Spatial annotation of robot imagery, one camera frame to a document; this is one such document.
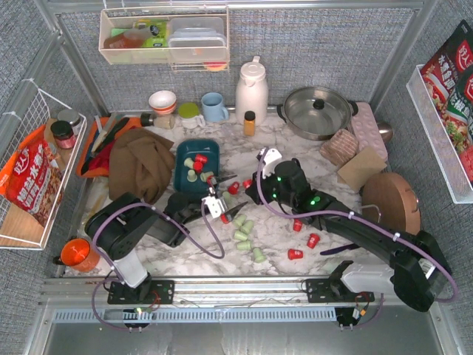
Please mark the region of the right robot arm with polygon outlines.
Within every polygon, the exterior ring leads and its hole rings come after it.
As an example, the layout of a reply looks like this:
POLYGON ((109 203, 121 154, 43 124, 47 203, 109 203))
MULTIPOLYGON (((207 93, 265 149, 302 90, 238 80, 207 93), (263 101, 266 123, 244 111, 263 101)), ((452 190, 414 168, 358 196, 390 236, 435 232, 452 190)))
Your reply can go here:
POLYGON ((263 149, 245 193, 257 205, 286 219, 347 239, 383 260, 393 271, 395 295, 410 308, 426 312, 445 283, 458 295, 452 270, 430 233, 410 234, 364 219, 334 196, 310 186, 297 159, 283 160, 279 151, 263 149))

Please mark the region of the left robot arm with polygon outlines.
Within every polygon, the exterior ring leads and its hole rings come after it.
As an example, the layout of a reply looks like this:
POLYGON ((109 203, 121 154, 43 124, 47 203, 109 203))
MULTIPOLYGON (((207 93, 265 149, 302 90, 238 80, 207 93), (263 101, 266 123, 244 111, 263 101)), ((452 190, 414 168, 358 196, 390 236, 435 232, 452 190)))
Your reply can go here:
POLYGON ((235 177, 208 177, 208 195, 205 197, 175 192, 169 197, 164 211, 127 192, 91 216, 84 231, 91 237, 92 247, 115 272, 121 285, 147 292, 151 276, 135 250, 145 235, 172 248, 188 239, 215 259, 225 256, 218 236, 214 239, 220 248, 219 255, 203 248, 190 236, 186 225, 199 219, 209 224, 208 216, 214 219, 222 217, 225 222, 234 217, 244 205, 228 208, 224 197, 218 192, 218 185, 235 177))

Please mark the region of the red coffee capsule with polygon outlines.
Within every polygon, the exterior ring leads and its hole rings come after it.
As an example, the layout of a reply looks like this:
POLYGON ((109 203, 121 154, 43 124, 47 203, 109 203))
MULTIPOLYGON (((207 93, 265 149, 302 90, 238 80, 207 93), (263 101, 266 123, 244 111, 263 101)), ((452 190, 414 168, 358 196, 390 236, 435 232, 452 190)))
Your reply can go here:
POLYGON ((207 164, 208 157, 206 155, 196 154, 195 161, 200 162, 201 164, 207 164))
POLYGON ((197 173, 197 174, 200 174, 203 172, 203 167, 204 167, 204 164, 201 164, 200 162, 194 162, 193 164, 193 170, 197 173))

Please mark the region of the red cloth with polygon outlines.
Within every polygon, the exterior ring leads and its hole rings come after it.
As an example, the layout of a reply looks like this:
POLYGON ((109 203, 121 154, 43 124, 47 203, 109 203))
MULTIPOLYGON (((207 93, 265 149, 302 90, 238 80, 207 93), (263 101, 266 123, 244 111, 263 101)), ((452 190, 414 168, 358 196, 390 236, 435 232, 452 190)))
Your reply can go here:
POLYGON ((89 163, 86 173, 90 176, 108 176, 109 156, 110 154, 105 152, 94 157, 89 163))

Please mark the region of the teal storage basket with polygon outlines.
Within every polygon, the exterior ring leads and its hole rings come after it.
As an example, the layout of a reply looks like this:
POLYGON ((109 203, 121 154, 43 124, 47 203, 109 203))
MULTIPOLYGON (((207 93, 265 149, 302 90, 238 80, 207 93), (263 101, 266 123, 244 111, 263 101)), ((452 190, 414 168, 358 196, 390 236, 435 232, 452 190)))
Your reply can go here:
POLYGON ((220 146, 211 139, 188 139, 176 151, 174 190, 203 197, 207 194, 207 177, 220 172, 220 146))

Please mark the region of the brown cloth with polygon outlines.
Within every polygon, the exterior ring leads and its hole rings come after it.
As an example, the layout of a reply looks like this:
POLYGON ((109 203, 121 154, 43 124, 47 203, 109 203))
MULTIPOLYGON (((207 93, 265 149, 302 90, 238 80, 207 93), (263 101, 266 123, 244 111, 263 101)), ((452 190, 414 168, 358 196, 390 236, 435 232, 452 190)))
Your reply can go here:
POLYGON ((171 181, 174 142, 144 128, 130 129, 114 143, 109 156, 109 199, 129 192, 154 204, 171 181))

